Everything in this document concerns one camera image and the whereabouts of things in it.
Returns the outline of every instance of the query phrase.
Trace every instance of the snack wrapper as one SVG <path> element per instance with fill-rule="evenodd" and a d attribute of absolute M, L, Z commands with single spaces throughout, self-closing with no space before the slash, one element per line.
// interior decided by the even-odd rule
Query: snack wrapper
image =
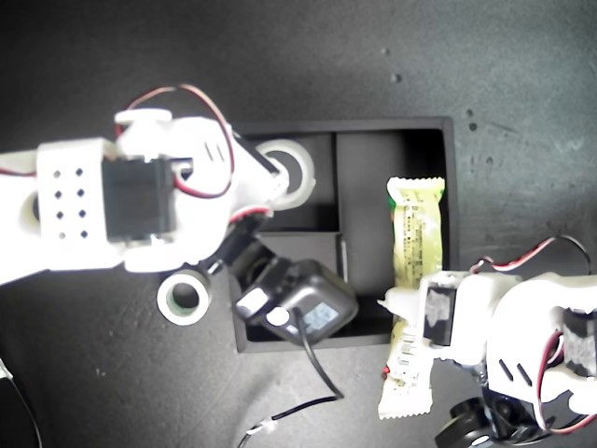
<path fill-rule="evenodd" d="M 444 188 L 444 179 L 439 177 L 394 177 L 388 182 L 394 223 L 394 269 L 399 287 L 416 290 L 425 275 L 442 268 L 439 201 Z M 418 319 L 410 319 L 413 321 L 398 316 L 392 330 L 387 376 L 378 406 L 381 419 L 431 410 L 433 359 L 418 347 Z"/>
<path fill-rule="evenodd" d="M 441 271 L 441 177 L 388 181 L 394 222 L 394 271 L 397 287 L 417 289 L 421 278 Z"/>

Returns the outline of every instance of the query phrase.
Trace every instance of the robotic arm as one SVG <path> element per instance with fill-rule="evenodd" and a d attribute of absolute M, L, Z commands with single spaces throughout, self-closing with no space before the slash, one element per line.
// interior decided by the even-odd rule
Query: robotic arm
<path fill-rule="evenodd" d="M 596 297 L 595 275 L 523 281 L 478 266 L 427 276 L 418 291 L 388 291 L 385 305 L 416 322 L 417 357 L 452 360 L 481 386 L 482 398 L 452 408 L 438 448 L 522 446 L 588 424 L 597 414 Z M 553 428 L 543 403 L 568 391 L 580 416 Z"/>
<path fill-rule="evenodd" d="M 184 90 L 215 119 L 173 119 L 163 109 L 134 109 Z M 204 277 L 230 266 L 243 296 L 235 309 L 300 344 L 291 310 L 300 309 L 317 343 L 356 314 L 354 292 L 313 260 L 279 258 L 258 239 L 274 210 L 303 204 L 314 187 L 312 161 L 296 142 L 253 148 L 235 135 L 199 89 L 151 91 L 116 115 L 118 139 L 62 141 L 0 155 L 0 285 L 43 270 L 164 272 L 204 260 Z M 303 167 L 287 193 L 288 172 L 272 151 Z"/>

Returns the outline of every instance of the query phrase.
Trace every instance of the table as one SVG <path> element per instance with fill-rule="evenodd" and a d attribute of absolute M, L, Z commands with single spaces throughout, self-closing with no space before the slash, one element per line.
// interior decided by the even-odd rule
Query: table
<path fill-rule="evenodd" d="M 231 121 L 449 116 L 462 267 L 558 232 L 595 255 L 596 19 L 590 0 L 17 2 L 0 14 L 0 148 L 111 136 L 119 107 L 178 80 Z M 197 113 L 176 101 L 181 115 Z M 158 283 L 115 269 L 0 289 L 0 354 L 47 448 L 233 447 L 264 416 L 326 392 L 300 352 L 236 353 L 225 277 L 190 328 L 159 314 Z M 386 353 L 322 351 L 347 399 L 251 446 L 433 447 L 475 382 L 437 364 L 432 412 L 381 422 Z M 543 446 L 590 446 L 595 434 Z"/>

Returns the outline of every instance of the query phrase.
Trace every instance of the white tape roll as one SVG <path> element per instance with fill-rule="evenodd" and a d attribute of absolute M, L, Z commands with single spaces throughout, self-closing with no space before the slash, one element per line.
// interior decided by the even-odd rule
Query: white tape roll
<path fill-rule="evenodd" d="M 315 188 L 315 165 L 307 149 L 295 141 L 280 139 L 262 143 L 256 147 L 256 150 L 272 162 L 274 162 L 274 158 L 268 155 L 272 152 L 282 152 L 297 161 L 300 167 L 301 179 L 296 191 L 286 193 L 285 196 L 277 199 L 272 208 L 274 210 L 289 210 L 306 203 Z"/>
<path fill-rule="evenodd" d="M 175 299 L 174 288 L 177 285 L 188 285 L 197 293 L 197 306 L 187 308 L 181 306 Z M 158 308 L 173 324 L 185 326 L 198 322 L 207 313 L 212 300 L 209 291 L 209 281 L 200 273 L 185 269 L 173 273 L 166 278 L 158 289 Z"/>

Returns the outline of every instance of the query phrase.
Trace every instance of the black tray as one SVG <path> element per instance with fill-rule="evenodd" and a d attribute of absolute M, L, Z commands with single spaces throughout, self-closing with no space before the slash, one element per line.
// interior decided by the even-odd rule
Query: black tray
<path fill-rule="evenodd" d="M 234 129 L 253 144 L 276 138 L 296 140 L 313 157 L 317 185 L 311 198 L 298 209 L 277 212 L 264 239 L 291 259 L 320 260 L 356 290 L 358 315 L 319 347 L 390 340 L 392 315 L 377 303 L 394 284 L 394 235 L 386 192 L 390 177 L 446 179 L 440 204 L 443 266 L 458 269 L 451 119 L 256 123 Z M 298 348 L 237 318 L 234 329 L 239 352 Z"/>

